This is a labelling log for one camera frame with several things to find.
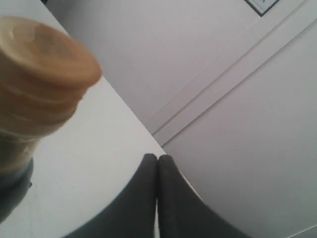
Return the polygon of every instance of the white surface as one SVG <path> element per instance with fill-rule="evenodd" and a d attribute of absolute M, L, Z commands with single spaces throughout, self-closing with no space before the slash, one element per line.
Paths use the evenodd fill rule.
<path fill-rule="evenodd" d="M 267 15 L 254 22 L 248 29 L 237 37 L 232 44 L 229 44 L 221 54 L 206 69 L 194 78 L 177 96 L 175 96 L 161 111 L 159 111 L 150 121 L 146 123 L 146 128 L 153 133 L 162 127 L 173 116 L 178 115 L 189 103 L 203 92 L 208 86 L 217 84 L 221 77 L 236 63 L 243 60 L 249 51 L 258 47 L 263 39 L 272 34 L 281 22 L 285 21 L 293 11 L 300 8 L 305 0 L 282 0 Z"/>
<path fill-rule="evenodd" d="M 61 26 L 39 0 L 0 0 L 0 15 Z M 33 186 L 0 225 L 1 238 L 60 238 L 104 209 L 143 154 L 159 147 L 109 83 L 90 89 L 74 117 L 35 153 Z"/>
<path fill-rule="evenodd" d="M 317 224 L 316 58 L 315 21 L 164 146 L 202 199 L 251 237 Z"/>
<path fill-rule="evenodd" d="M 48 6 L 96 54 L 106 79 L 151 132 L 148 120 L 259 20 L 243 0 L 50 0 Z"/>
<path fill-rule="evenodd" d="M 316 20 L 316 9 L 317 1 L 305 1 L 301 4 L 291 15 L 270 32 L 270 34 L 266 35 L 261 42 L 248 51 L 248 53 L 240 58 L 240 60 L 238 60 L 224 74 L 220 75 L 214 83 L 207 87 L 172 120 L 170 120 L 169 123 L 162 127 L 154 135 L 157 142 L 160 145 L 165 144 L 208 108 L 217 103 L 217 101 L 230 92 L 231 89 L 256 71 L 291 40 L 297 37 Z M 217 73 L 217 70 L 212 70 L 211 68 L 206 70 L 205 73 L 202 74 L 201 80 L 204 79 L 205 82 L 207 82 L 209 76 L 214 76 L 214 73 Z M 202 84 L 199 82 L 195 84 L 197 87 L 200 87 L 201 85 Z"/>

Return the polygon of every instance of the beige cylindrical object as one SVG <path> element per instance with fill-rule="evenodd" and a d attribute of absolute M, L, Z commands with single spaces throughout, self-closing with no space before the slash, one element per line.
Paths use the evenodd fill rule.
<path fill-rule="evenodd" d="M 102 76 L 95 57 L 42 23 L 0 17 L 0 187 L 59 129 Z"/>

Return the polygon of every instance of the framed sign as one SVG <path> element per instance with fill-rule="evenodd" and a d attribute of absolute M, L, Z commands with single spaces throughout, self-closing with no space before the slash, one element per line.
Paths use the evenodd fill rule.
<path fill-rule="evenodd" d="M 279 0 L 245 0 L 258 15 L 266 14 Z"/>

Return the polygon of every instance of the white wall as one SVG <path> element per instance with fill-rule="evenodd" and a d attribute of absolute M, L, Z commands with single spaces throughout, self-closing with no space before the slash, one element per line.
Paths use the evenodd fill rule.
<path fill-rule="evenodd" d="M 164 146 L 205 202 L 255 238 L 317 224 L 316 32 L 314 22 Z"/>
<path fill-rule="evenodd" d="M 259 20 L 243 0 L 49 0 L 146 124 Z"/>

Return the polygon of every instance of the white table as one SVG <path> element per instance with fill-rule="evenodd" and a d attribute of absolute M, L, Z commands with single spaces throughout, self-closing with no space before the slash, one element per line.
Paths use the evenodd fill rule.
<path fill-rule="evenodd" d="M 64 31 L 40 0 L 0 0 L 0 15 Z M 122 191 L 145 153 L 164 151 L 102 78 L 74 117 L 39 145 L 33 186 L 0 224 L 0 238 L 60 238 L 79 228 Z"/>

